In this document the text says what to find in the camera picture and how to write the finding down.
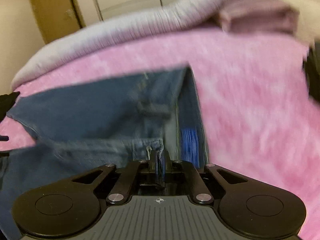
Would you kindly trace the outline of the blue denim jeans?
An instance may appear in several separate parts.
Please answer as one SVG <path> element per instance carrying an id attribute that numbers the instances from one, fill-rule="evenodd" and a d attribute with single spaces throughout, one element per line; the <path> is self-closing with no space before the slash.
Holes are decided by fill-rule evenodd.
<path id="1" fill-rule="evenodd" d="M 11 215 L 22 193 L 106 163 L 125 167 L 168 151 L 203 167 L 208 147 L 189 66 L 46 90 L 8 112 L 35 145 L 1 152 L 1 239 L 19 239 Z"/>

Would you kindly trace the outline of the brown wooden door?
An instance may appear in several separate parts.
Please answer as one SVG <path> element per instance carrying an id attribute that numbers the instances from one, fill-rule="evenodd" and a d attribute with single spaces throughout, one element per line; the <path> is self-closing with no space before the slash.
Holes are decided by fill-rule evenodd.
<path id="1" fill-rule="evenodd" d="M 29 0 L 46 44 L 81 29 L 73 0 Z"/>

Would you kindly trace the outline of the pink rose blanket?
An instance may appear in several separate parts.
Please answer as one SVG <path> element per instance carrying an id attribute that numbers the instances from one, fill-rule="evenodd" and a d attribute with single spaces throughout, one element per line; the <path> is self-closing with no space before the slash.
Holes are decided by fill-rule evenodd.
<path id="1" fill-rule="evenodd" d="M 20 98 L 112 76 L 190 65 L 211 161 L 287 189 L 307 208 L 303 239 L 319 239 L 319 105 L 302 71 L 307 47 L 284 34 L 214 27 L 141 38 L 69 62 L 21 85 Z M 8 117 L 7 149 L 35 145 Z"/>

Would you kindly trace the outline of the white striped duvet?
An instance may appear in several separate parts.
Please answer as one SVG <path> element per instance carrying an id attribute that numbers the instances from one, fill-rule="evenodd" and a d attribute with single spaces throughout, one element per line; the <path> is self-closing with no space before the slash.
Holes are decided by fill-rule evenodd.
<path id="1" fill-rule="evenodd" d="M 17 72 L 11 89 L 98 50 L 148 36 L 193 28 L 233 0 L 176 0 L 164 7 L 113 17 L 42 47 Z"/>

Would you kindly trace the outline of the folded pink pillowcase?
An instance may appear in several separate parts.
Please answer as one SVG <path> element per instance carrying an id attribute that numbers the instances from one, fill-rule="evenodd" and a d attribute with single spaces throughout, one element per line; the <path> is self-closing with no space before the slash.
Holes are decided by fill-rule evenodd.
<path id="1" fill-rule="evenodd" d="M 237 0 L 216 14 L 217 24 L 229 33 L 284 32 L 294 34 L 299 11 L 282 0 Z"/>

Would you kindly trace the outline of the black garment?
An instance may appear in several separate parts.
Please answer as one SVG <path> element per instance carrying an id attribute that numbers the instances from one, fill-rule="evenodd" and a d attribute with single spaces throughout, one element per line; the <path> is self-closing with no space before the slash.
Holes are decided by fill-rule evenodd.
<path id="1" fill-rule="evenodd" d="M 319 40 L 315 40 L 314 45 L 309 48 L 308 55 L 302 65 L 309 96 L 318 102 L 320 101 L 319 50 Z"/>

